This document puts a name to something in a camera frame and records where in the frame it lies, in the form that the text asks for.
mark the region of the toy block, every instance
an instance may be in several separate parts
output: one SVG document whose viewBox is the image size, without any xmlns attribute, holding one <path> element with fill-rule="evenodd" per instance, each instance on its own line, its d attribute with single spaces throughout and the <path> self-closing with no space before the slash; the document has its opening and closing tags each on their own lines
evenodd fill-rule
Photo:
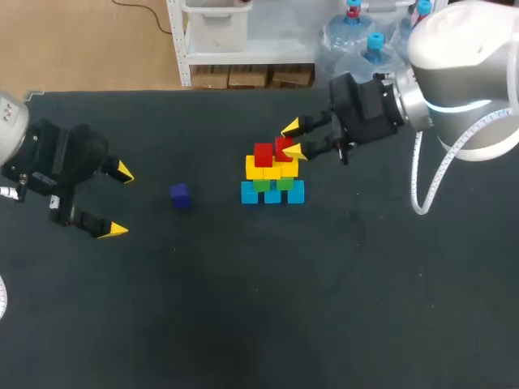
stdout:
<svg viewBox="0 0 519 389">
<path fill-rule="evenodd" d="M 281 179 L 281 167 L 273 165 L 272 168 L 263 168 L 263 179 L 264 180 Z"/>
<path fill-rule="evenodd" d="M 292 159 L 292 162 L 275 162 L 275 167 L 281 168 L 282 178 L 296 178 L 299 175 L 299 160 Z"/>
<path fill-rule="evenodd" d="M 254 156 L 245 158 L 245 173 L 247 180 L 263 180 L 263 168 L 255 167 Z"/>
<path fill-rule="evenodd" d="M 289 190 L 288 193 L 288 204 L 305 203 L 305 183 L 303 181 L 294 181 L 294 188 Z"/>
<path fill-rule="evenodd" d="M 281 204 L 281 192 L 276 190 L 276 183 L 273 182 L 270 190 L 265 192 L 265 204 Z"/>
<path fill-rule="evenodd" d="M 292 190 L 294 188 L 293 178 L 282 178 L 276 181 L 277 190 Z"/>
<path fill-rule="evenodd" d="M 250 181 L 242 182 L 242 204 L 257 204 L 258 192 L 254 191 L 254 185 Z"/>
<path fill-rule="evenodd" d="M 256 168 L 272 168 L 271 143 L 257 143 L 254 145 L 254 166 Z"/>
<path fill-rule="evenodd" d="M 268 192 L 270 190 L 269 180 L 254 180 L 254 192 Z"/>
<path fill-rule="evenodd" d="M 276 138 L 276 142 L 275 142 L 276 155 L 275 155 L 275 157 L 276 157 L 277 162 L 291 162 L 292 161 L 292 158 L 287 156 L 283 152 L 283 149 L 290 147 L 293 144 L 294 144 L 294 141 L 292 140 L 292 138 L 283 138 L 282 136 L 278 136 Z"/>
<path fill-rule="evenodd" d="M 170 186 L 169 196 L 173 200 L 175 208 L 188 208 L 191 205 L 187 185 L 184 183 Z"/>
</svg>

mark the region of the white cable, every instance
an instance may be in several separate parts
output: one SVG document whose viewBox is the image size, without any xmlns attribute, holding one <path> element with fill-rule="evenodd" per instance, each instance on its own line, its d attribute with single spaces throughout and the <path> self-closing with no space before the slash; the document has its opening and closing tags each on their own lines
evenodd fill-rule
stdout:
<svg viewBox="0 0 519 389">
<path fill-rule="evenodd" d="M 7 290 L 6 285 L 3 283 L 2 277 L 0 277 L 0 319 L 3 314 L 6 313 L 7 309 Z"/>
<path fill-rule="evenodd" d="M 0 186 L 0 196 L 7 197 L 8 199 L 18 199 L 18 192 L 15 188 L 8 188 L 7 186 Z"/>
<path fill-rule="evenodd" d="M 508 100 L 516 115 L 519 115 L 519 100 L 517 99 L 517 51 L 519 50 L 519 19 L 514 25 L 510 47 L 508 49 L 508 61 L 506 69 L 506 83 L 508 87 Z"/>
<path fill-rule="evenodd" d="M 441 181 L 443 180 L 445 173 L 447 173 L 448 167 L 451 162 L 453 162 L 454 158 L 456 158 L 457 153 L 465 146 L 470 138 L 493 121 L 512 115 L 513 111 L 510 108 L 495 111 L 494 113 L 490 113 L 484 118 L 478 120 L 463 133 L 445 155 L 444 160 L 442 160 L 434 178 L 432 179 L 423 206 L 421 207 L 418 204 L 418 162 L 420 159 L 420 147 L 422 146 L 422 132 L 418 132 L 416 134 L 416 140 L 414 141 L 413 164 L 411 165 L 411 204 L 413 205 L 414 211 L 419 215 L 425 215 L 429 212 L 432 202 L 435 199 L 436 191 L 440 188 Z"/>
</svg>

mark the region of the black mat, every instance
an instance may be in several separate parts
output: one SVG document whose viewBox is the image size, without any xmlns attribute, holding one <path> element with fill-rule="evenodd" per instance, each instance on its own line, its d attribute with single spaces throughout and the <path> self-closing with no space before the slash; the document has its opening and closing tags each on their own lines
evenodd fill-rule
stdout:
<svg viewBox="0 0 519 389">
<path fill-rule="evenodd" d="M 457 162 L 429 216 L 408 196 L 410 132 L 302 165 L 303 206 L 243 207 L 254 142 L 325 96 L 49 93 L 32 120 L 86 122 L 136 181 L 77 203 L 130 232 L 0 201 L 0 387 L 374 388 L 519 385 L 519 150 Z M 443 153 L 425 138 L 423 183 Z M 186 182 L 190 212 L 170 206 Z"/>
</svg>

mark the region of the cable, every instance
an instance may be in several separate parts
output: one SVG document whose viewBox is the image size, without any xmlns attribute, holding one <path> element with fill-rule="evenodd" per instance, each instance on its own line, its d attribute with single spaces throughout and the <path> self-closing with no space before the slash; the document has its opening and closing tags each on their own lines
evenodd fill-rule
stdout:
<svg viewBox="0 0 519 389">
<path fill-rule="evenodd" d="M 420 159 L 420 147 L 422 146 L 422 132 L 418 132 L 416 134 L 416 140 L 414 141 L 413 164 L 411 165 L 411 203 L 413 205 L 414 211 L 419 215 L 425 215 L 429 212 L 432 202 L 435 199 L 436 191 L 440 188 L 441 181 L 443 180 L 444 175 L 447 173 L 448 167 L 450 166 L 451 162 L 453 162 L 454 158 L 456 158 L 457 153 L 474 135 L 476 135 L 480 130 L 485 128 L 493 121 L 512 115 L 513 111 L 510 108 L 501 109 L 499 111 L 495 111 L 494 113 L 489 113 L 487 116 L 470 126 L 470 128 L 463 133 L 463 135 L 453 144 L 451 149 L 445 155 L 444 160 L 442 160 L 434 178 L 432 179 L 431 186 L 429 187 L 429 191 L 427 192 L 427 196 L 423 202 L 422 207 L 420 207 L 418 204 L 418 162 Z"/>
<path fill-rule="evenodd" d="M 142 4 L 126 4 L 124 2 L 116 2 L 115 0 L 112 0 L 112 3 L 117 4 L 118 6 L 136 6 L 138 8 L 144 8 L 144 9 L 152 12 L 153 16 L 155 16 L 155 20 L 157 22 L 157 27 L 159 28 L 159 30 L 161 30 L 164 34 L 172 35 L 171 32 L 166 31 L 164 28 L 162 28 L 161 22 L 159 22 L 159 17 L 155 13 L 155 11 L 152 8 L 150 8 L 149 6 L 143 6 Z"/>
<path fill-rule="evenodd" d="M 0 277 L 0 319 L 3 314 L 6 313 L 7 309 L 7 290 L 6 285 L 3 283 L 2 277 Z"/>
</svg>

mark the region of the plastic water bottle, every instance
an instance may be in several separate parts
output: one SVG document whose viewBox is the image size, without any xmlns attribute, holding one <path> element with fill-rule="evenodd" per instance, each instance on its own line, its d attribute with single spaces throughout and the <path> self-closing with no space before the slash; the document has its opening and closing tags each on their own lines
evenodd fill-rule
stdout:
<svg viewBox="0 0 519 389">
<path fill-rule="evenodd" d="M 403 67 L 400 56 L 384 44 L 384 34 L 374 32 L 367 38 L 364 49 L 342 57 L 335 67 L 334 77 L 349 72 L 357 83 L 366 83 L 375 73 L 395 73 Z"/>
<path fill-rule="evenodd" d="M 432 4 L 429 0 L 419 0 L 416 5 L 416 10 L 418 12 L 418 18 L 416 22 L 413 24 L 412 14 L 407 15 L 407 17 L 400 22 L 400 26 L 398 27 L 392 42 L 392 46 L 406 64 L 410 63 L 409 54 L 407 52 L 407 44 L 409 43 L 411 32 L 420 21 L 424 20 L 431 13 Z"/>
<path fill-rule="evenodd" d="M 326 88 L 337 62 L 369 34 L 371 19 L 361 14 L 362 0 L 348 0 L 346 16 L 335 16 L 320 34 L 315 52 L 315 84 Z"/>
</svg>

